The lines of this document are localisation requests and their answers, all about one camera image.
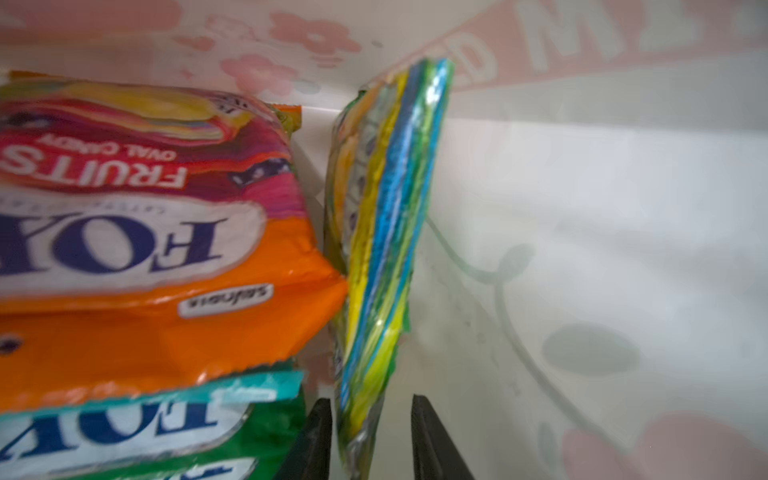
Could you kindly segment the white floral paper bag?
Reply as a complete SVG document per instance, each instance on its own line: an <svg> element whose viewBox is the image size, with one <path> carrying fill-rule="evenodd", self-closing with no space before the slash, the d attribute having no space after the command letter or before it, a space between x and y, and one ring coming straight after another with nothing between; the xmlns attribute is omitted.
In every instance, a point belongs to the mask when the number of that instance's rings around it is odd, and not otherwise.
<svg viewBox="0 0 768 480"><path fill-rule="evenodd" d="M763 1L5 1L1 68L299 104L315 226L335 117L455 66L370 475L430 399L478 479L767 475Z"/></svg>

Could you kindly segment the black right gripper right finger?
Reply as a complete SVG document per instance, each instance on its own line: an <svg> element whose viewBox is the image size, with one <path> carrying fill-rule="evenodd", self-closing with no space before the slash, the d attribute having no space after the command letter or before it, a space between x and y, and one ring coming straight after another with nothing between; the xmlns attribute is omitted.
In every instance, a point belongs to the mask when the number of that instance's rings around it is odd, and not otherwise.
<svg viewBox="0 0 768 480"><path fill-rule="evenodd" d="M416 480L474 480L437 412L424 395L412 398L411 438Z"/></svg>

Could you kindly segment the orange Fox's fruits candy packet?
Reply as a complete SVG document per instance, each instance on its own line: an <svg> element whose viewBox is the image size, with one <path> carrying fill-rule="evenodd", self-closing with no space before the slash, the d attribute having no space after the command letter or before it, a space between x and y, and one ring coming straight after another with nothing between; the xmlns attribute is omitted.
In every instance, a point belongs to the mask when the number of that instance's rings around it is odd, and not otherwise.
<svg viewBox="0 0 768 480"><path fill-rule="evenodd" d="M341 308L294 168L297 106L1 88L1 409L189 388L295 355Z"/></svg>

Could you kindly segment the yellow-green spring tea candy packet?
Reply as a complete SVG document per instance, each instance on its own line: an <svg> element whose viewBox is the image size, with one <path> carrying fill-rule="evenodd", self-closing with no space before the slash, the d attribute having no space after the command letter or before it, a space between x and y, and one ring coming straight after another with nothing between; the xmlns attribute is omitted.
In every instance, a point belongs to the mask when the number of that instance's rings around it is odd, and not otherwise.
<svg viewBox="0 0 768 480"><path fill-rule="evenodd" d="M453 75L451 61L424 58L361 90L333 125L323 244L347 282L331 332L338 449L351 479L369 475L410 326L416 247Z"/></svg>

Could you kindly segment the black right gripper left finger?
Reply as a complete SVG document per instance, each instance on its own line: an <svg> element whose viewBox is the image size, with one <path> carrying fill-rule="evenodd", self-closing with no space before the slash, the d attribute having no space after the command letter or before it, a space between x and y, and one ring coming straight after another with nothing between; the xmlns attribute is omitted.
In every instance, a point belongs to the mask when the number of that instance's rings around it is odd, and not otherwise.
<svg viewBox="0 0 768 480"><path fill-rule="evenodd" d="M320 398L310 410L301 432L273 479L328 480L332 436L331 400Z"/></svg>

